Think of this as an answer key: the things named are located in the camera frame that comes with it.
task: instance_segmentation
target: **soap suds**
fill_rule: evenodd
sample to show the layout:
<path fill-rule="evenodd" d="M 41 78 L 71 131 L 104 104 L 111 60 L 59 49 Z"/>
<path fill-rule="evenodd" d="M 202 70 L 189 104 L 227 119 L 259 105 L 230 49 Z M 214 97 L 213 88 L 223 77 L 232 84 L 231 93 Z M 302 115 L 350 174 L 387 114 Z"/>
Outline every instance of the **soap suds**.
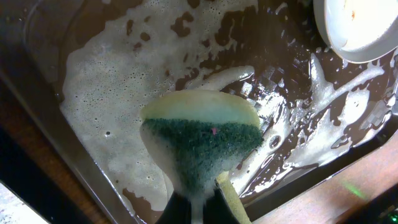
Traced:
<path fill-rule="evenodd" d="M 344 60 L 344 59 L 342 59 L 342 61 L 343 61 L 343 65 L 341 66 L 341 68 L 345 69 L 348 66 L 348 61 Z"/>
<path fill-rule="evenodd" d="M 275 10 L 275 14 L 278 15 L 279 11 L 283 8 L 287 7 L 286 2 L 282 2 L 282 4 L 280 4 L 280 6 Z"/>
<path fill-rule="evenodd" d="M 380 127 L 378 127 L 377 129 L 370 129 L 369 131 L 367 131 L 365 137 L 363 137 L 362 140 L 360 140 L 360 142 L 358 142 L 357 144 L 355 144 L 353 147 L 356 146 L 360 146 L 368 141 L 370 141 L 382 128 L 384 128 L 384 124 L 386 121 L 388 121 L 391 117 L 391 111 L 389 111 L 387 114 L 384 115 L 383 120 L 382 120 L 382 125 L 380 125 Z"/>
<path fill-rule="evenodd" d="M 398 47 L 396 48 L 396 50 L 394 51 L 394 53 L 392 54 L 392 57 L 391 57 L 391 60 L 390 60 L 390 67 L 391 68 L 394 68 L 394 65 L 395 65 L 395 63 L 396 63 L 396 60 L 395 60 L 395 56 L 396 55 L 398 55 Z"/>
<path fill-rule="evenodd" d="M 164 209 L 170 189 L 166 190 L 162 171 L 139 137 L 142 123 L 139 111 L 153 99 L 174 91 L 175 82 L 193 70 L 188 67 L 199 68 L 199 63 L 206 60 L 209 53 L 216 55 L 220 50 L 235 47 L 234 40 L 220 47 L 213 34 L 226 11 L 252 5 L 257 6 L 257 2 L 204 1 L 193 11 L 186 1 L 146 1 L 127 10 L 125 16 L 106 22 L 104 31 L 68 56 L 63 85 L 65 100 L 60 109 L 119 195 L 126 189 L 150 202 L 151 209 Z M 170 25 L 187 11 L 193 16 L 193 21 L 184 23 L 190 33 L 179 38 Z M 134 21 L 134 25 L 127 36 L 126 22 L 129 20 Z M 150 36 L 149 41 L 141 40 L 139 34 L 143 32 Z M 208 47 L 198 42 L 206 39 L 210 40 Z M 187 52 L 194 56 L 183 62 Z M 200 69 L 197 75 L 203 78 L 211 72 Z M 235 75 L 223 80 L 223 72 Z M 254 69 L 238 67 L 223 72 L 204 82 L 194 80 L 187 87 L 219 90 L 252 75 Z M 134 213 L 127 198 L 121 198 Z"/>
<path fill-rule="evenodd" d="M 274 124 L 273 126 L 268 129 L 264 133 L 264 143 L 262 146 L 257 150 L 257 152 L 252 153 L 242 164 L 241 170 L 235 170 L 234 175 L 231 178 L 231 181 L 234 183 L 234 187 L 237 190 L 239 194 L 241 194 L 241 197 L 245 197 L 245 195 L 250 195 L 251 190 L 250 186 L 246 187 L 246 183 L 248 183 L 253 176 L 256 174 L 257 170 L 260 168 L 262 162 L 264 161 L 263 158 L 267 157 L 270 153 L 275 151 L 282 145 L 282 143 L 285 141 L 286 137 L 288 136 L 289 133 L 296 127 L 296 125 L 299 122 L 304 122 L 308 123 L 315 115 L 317 115 L 319 112 L 324 110 L 333 100 L 337 99 L 339 96 L 342 94 L 346 93 L 347 91 L 352 90 L 355 86 L 364 83 L 367 80 L 370 80 L 372 78 L 375 78 L 379 75 L 384 74 L 384 70 L 380 67 L 379 61 L 377 61 L 376 65 L 373 65 L 372 63 L 368 63 L 368 68 L 361 72 L 358 76 L 356 76 L 354 79 L 352 79 L 350 82 L 347 84 L 343 85 L 339 89 L 335 90 L 333 88 L 333 84 L 330 82 L 327 82 L 325 80 L 325 75 L 323 73 L 322 66 L 320 65 L 319 60 L 315 56 L 315 54 L 311 54 L 310 61 L 308 62 L 308 73 L 310 75 L 312 85 L 311 85 L 311 91 L 312 91 L 312 102 L 310 106 L 307 109 L 302 108 L 302 103 L 303 100 L 299 100 L 298 106 L 292 109 L 288 109 L 286 105 L 286 100 L 280 96 L 280 97 L 273 97 L 272 100 L 265 100 L 263 102 L 258 101 L 260 105 L 262 105 L 265 108 L 269 108 L 270 105 L 273 105 L 274 109 L 270 110 L 262 110 L 260 109 L 258 111 L 258 115 L 263 118 L 269 117 L 270 116 L 270 111 L 273 113 L 277 113 L 275 115 L 272 115 L 274 118 Z M 351 96 L 347 99 L 346 102 L 346 107 L 349 108 L 353 105 L 357 105 L 360 108 L 363 108 L 363 105 L 366 105 L 368 102 L 368 97 L 366 96 L 369 95 L 367 90 L 365 91 L 360 91 L 358 94 L 352 93 Z M 328 118 L 329 112 L 325 113 L 322 118 L 325 120 L 325 122 L 321 123 L 321 125 L 317 128 L 319 130 L 318 134 L 321 134 L 325 130 L 330 129 L 330 122 L 326 118 Z M 352 114 L 350 115 L 349 113 L 346 113 L 342 119 L 345 121 L 347 124 L 352 122 L 353 120 L 357 120 L 359 117 L 356 117 L 358 114 Z M 345 127 L 344 125 L 338 126 L 339 133 L 342 132 L 341 127 Z M 280 143 L 278 143 L 277 147 L 275 148 L 270 148 L 270 141 L 274 136 L 279 136 L 281 138 Z M 322 142 L 323 145 L 329 146 L 333 145 L 335 143 L 336 139 L 333 141 L 332 139 L 327 142 Z M 309 141 L 307 140 L 307 147 L 312 146 L 313 142 L 315 141 Z M 342 148 L 339 149 L 340 153 L 346 152 L 348 150 L 348 147 L 346 145 L 341 146 Z M 319 164 L 326 164 L 327 162 L 330 162 L 330 159 L 326 159 L 327 156 L 331 156 L 332 158 L 335 158 L 334 152 L 325 152 L 324 147 L 319 146 L 319 152 L 318 156 L 319 157 L 309 157 L 309 159 L 304 160 L 303 162 L 300 162 L 300 159 L 295 160 L 294 158 L 289 158 L 289 162 L 291 164 L 296 164 L 296 166 L 305 166 L 305 165 L 310 165 L 314 163 L 319 163 Z"/>
<path fill-rule="evenodd" d="M 341 122 L 340 125 L 335 126 L 330 121 L 330 109 L 327 109 L 319 120 L 316 130 L 309 135 L 304 143 L 298 142 L 286 162 L 292 163 L 294 167 L 316 163 L 322 166 L 346 153 L 351 147 L 349 143 L 334 149 L 331 148 L 344 135 L 343 131 L 347 125 L 354 123 L 362 116 L 368 105 L 368 100 L 368 90 L 350 91 L 346 97 L 346 105 L 338 117 Z"/>
<path fill-rule="evenodd" d="M 294 44 L 294 42 L 296 42 L 296 38 L 294 38 L 290 43 L 288 43 L 287 46 L 290 47 L 292 44 Z"/>
<path fill-rule="evenodd" d="M 351 0 L 344 7 L 335 6 L 336 26 L 340 26 L 340 38 L 346 42 L 338 47 L 357 52 L 370 46 L 390 28 L 398 16 L 396 0 Z"/>

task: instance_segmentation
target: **sink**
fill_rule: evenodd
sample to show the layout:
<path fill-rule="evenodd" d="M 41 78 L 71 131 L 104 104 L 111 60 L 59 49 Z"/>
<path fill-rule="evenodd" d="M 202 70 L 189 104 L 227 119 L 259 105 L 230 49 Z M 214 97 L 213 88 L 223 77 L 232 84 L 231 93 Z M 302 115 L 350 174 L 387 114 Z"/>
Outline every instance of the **sink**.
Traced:
<path fill-rule="evenodd" d="M 169 91 L 220 90 L 257 109 L 264 144 L 230 176 L 252 221 L 396 132 L 397 50 L 345 62 L 310 1 L 163 3 L 0 3 L 1 80 L 113 223 L 154 223 L 170 198 L 135 135 L 139 108 Z"/>

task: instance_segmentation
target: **sponge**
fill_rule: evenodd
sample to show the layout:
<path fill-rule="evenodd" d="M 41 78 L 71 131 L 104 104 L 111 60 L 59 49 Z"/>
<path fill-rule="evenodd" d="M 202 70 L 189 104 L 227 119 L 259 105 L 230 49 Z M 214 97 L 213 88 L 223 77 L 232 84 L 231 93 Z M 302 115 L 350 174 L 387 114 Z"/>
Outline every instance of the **sponge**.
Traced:
<path fill-rule="evenodd" d="M 256 110 L 244 99 L 210 90 L 177 91 L 141 111 L 141 138 L 156 164 L 200 218 L 215 179 L 262 142 Z"/>

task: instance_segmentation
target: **soapy water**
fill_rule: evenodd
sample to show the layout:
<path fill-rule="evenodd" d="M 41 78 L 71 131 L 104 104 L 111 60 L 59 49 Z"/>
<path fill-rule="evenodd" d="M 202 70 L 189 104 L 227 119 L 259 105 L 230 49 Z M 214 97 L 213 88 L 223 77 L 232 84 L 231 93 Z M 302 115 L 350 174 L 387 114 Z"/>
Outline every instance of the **soapy water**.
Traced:
<path fill-rule="evenodd" d="M 384 73 L 379 62 L 369 63 L 367 69 L 335 90 L 333 84 L 325 80 L 317 56 L 308 54 L 308 60 L 303 61 L 301 55 L 301 59 L 296 59 L 297 64 L 308 63 L 312 95 L 297 99 L 294 106 L 288 105 L 286 98 L 269 86 L 258 83 L 254 88 L 252 81 L 257 71 L 253 66 L 200 67 L 202 61 L 214 59 L 218 52 L 237 48 L 232 38 L 218 45 L 214 34 L 226 11 L 246 6 L 255 6 L 258 10 L 257 1 L 201 1 L 195 10 L 185 1 L 146 1 L 127 10 L 125 16 L 108 21 L 101 33 L 68 56 L 61 111 L 132 214 L 134 208 L 123 196 L 123 189 L 134 192 L 136 197 L 144 197 L 154 211 L 164 209 L 173 191 L 170 180 L 154 164 L 141 141 L 139 111 L 148 102 L 175 89 L 222 90 L 236 81 L 243 84 L 240 91 L 230 93 L 240 94 L 257 109 L 265 141 L 231 176 L 241 197 L 274 185 L 294 167 L 327 164 L 352 145 L 350 138 L 341 144 L 337 142 L 345 135 L 344 128 L 363 114 L 369 100 L 366 88 L 354 88 Z M 277 9 L 283 18 L 287 6 L 283 2 Z M 189 12 L 193 20 L 182 22 L 184 28 L 189 28 L 189 35 L 179 38 L 170 25 L 175 24 L 176 17 L 181 17 L 183 12 Z M 134 23 L 128 27 L 130 20 Z M 143 41 L 140 35 L 143 32 L 150 40 Z M 297 47 L 299 41 L 290 38 L 288 44 Z M 342 64 L 342 69 L 347 67 L 346 63 Z M 280 67 L 276 70 L 284 73 Z M 266 68 L 265 77 L 269 77 L 268 72 L 274 73 L 275 68 Z M 187 77 L 186 82 L 178 82 Z M 283 79 L 276 85 L 288 91 Z M 252 93 L 257 90 L 266 94 L 254 98 Z M 344 94 L 347 94 L 346 103 L 338 117 L 340 125 L 336 126 L 330 121 L 328 105 Z M 257 178 L 256 172 L 265 168 L 275 157 L 273 152 L 289 140 L 293 130 L 299 129 L 302 131 L 298 137 L 302 140 L 283 166 L 270 181 L 264 179 L 253 186 L 251 180 Z M 364 141 L 376 132 L 369 130 Z"/>
<path fill-rule="evenodd" d="M 282 145 L 283 141 L 293 129 L 303 128 L 302 125 L 301 127 L 297 127 L 299 122 L 303 124 L 312 123 L 312 118 L 314 118 L 315 115 L 324 110 L 333 100 L 348 91 L 346 105 L 339 116 L 341 124 L 339 126 L 335 126 L 333 122 L 330 121 L 330 109 L 328 109 L 322 118 L 317 121 L 317 127 L 309 130 L 311 134 L 309 134 L 309 136 L 304 135 L 300 138 L 303 139 L 304 142 L 298 142 L 296 148 L 292 149 L 292 154 L 286 160 L 284 165 L 286 166 L 286 170 L 292 170 L 292 167 L 303 167 L 311 164 L 319 164 L 322 166 L 336 159 L 341 154 L 346 153 L 351 146 L 349 142 L 344 146 L 339 147 L 337 150 L 330 149 L 334 143 L 343 136 L 345 127 L 354 123 L 359 117 L 361 117 L 366 109 L 369 98 L 369 92 L 366 89 L 354 92 L 351 90 L 356 85 L 362 84 L 365 81 L 384 73 L 384 70 L 379 66 L 379 64 L 373 65 L 372 63 L 368 63 L 368 69 L 344 86 L 334 90 L 333 84 L 325 80 L 323 69 L 315 54 L 311 54 L 308 67 L 310 69 L 309 75 L 312 80 L 312 102 L 310 103 L 310 107 L 304 109 L 302 107 L 304 100 L 297 100 L 298 106 L 290 110 L 286 106 L 283 98 L 275 98 L 277 106 L 275 106 L 275 103 L 271 103 L 270 100 L 266 100 L 264 101 L 264 109 L 259 110 L 260 117 L 269 116 L 263 111 L 280 111 L 279 115 L 272 115 L 272 117 L 279 117 L 279 119 L 274 121 L 275 123 L 272 128 L 264 133 L 265 141 L 257 152 L 250 155 L 243 162 L 240 170 L 234 171 L 231 181 L 237 192 L 241 194 L 241 197 L 251 195 L 253 191 L 260 192 L 288 174 L 288 171 L 280 173 L 275 177 L 275 179 L 271 179 L 269 182 L 264 182 L 263 185 L 258 185 L 255 189 L 252 189 L 250 184 L 248 186 L 246 185 L 246 183 L 253 178 L 253 175 L 257 170 L 262 165 L 264 166 L 264 160 L 262 158 L 267 157 L 275 150 L 275 148 Z M 281 141 L 279 141 L 276 147 L 271 148 L 270 145 L 273 136 L 280 137 Z"/>
<path fill-rule="evenodd" d="M 215 55 L 232 47 L 233 40 L 224 47 L 214 44 L 215 41 L 205 47 L 198 40 L 214 38 L 210 34 L 217 31 L 226 11 L 253 4 L 254 1 L 202 2 L 193 11 L 185 1 L 146 1 L 128 10 L 126 16 L 107 22 L 104 31 L 68 56 L 63 84 L 65 101 L 60 109 L 119 195 L 127 188 L 150 202 L 152 210 L 164 209 L 164 176 L 141 141 L 139 111 L 148 102 L 174 90 L 176 80 L 191 74 L 209 53 Z M 169 24 L 175 23 L 175 11 L 191 12 L 195 18 L 184 22 L 191 28 L 184 39 L 170 29 Z M 151 19 L 144 22 L 148 15 Z M 131 33 L 146 32 L 150 41 L 142 42 L 139 35 L 126 36 L 126 22 L 130 19 L 134 21 Z M 142 47 L 131 50 L 138 42 L 142 42 Z M 205 68 L 198 70 L 198 78 L 186 83 L 186 87 L 220 90 L 250 77 L 254 69 L 235 67 L 202 81 L 210 72 Z M 134 214 L 128 200 L 121 198 Z"/>

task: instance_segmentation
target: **bubble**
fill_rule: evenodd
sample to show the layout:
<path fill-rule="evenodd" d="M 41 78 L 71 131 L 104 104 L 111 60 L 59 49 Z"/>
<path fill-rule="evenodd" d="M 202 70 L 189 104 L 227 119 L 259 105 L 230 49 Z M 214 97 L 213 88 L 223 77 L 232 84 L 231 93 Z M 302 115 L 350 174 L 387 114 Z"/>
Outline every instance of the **bubble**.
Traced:
<path fill-rule="evenodd" d="M 276 146 L 278 146 L 280 142 L 280 136 L 274 136 L 271 138 L 271 140 L 269 141 L 269 147 L 271 149 L 275 148 Z"/>

